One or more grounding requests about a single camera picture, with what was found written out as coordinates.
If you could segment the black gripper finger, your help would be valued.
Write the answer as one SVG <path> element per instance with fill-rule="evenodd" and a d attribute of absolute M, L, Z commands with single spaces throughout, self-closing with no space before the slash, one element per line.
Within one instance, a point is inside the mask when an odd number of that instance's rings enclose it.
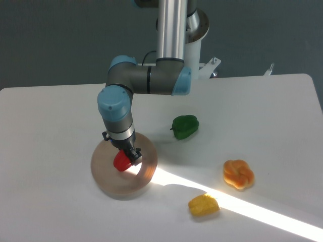
<path fill-rule="evenodd" d="M 130 163 L 132 166 L 137 166 L 141 163 L 141 149 L 132 147 L 130 149 L 126 149 L 125 151 L 126 156 L 129 158 Z"/>

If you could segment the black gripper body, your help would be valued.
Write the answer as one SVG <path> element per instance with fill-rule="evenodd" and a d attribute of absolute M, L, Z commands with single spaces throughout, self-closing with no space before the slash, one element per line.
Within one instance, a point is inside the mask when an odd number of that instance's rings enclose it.
<path fill-rule="evenodd" d="M 136 140 L 136 135 L 135 132 L 133 132 L 131 134 L 131 136 L 129 136 L 126 139 L 121 139 L 121 140 L 116 140 L 111 138 L 106 131 L 102 132 L 102 136 L 103 139 L 105 141 L 110 141 L 112 143 L 113 146 L 115 146 L 116 148 L 118 148 L 119 150 L 132 150 L 135 149 L 134 148 L 134 143 Z"/>

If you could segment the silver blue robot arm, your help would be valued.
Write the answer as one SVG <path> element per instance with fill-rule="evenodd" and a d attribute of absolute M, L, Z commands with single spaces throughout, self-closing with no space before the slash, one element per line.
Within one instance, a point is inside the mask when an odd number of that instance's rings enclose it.
<path fill-rule="evenodd" d="M 115 168 L 141 162 L 132 119 L 133 95 L 187 95 L 198 78 L 201 41 L 209 30 L 207 15 L 197 1 L 135 1 L 139 8 L 157 8 L 157 50 L 153 66 L 138 65 L 126 55 L 115 57 L 105 88 L 97 97 L 106 130 L 103 137 L 119 150 Z"/>

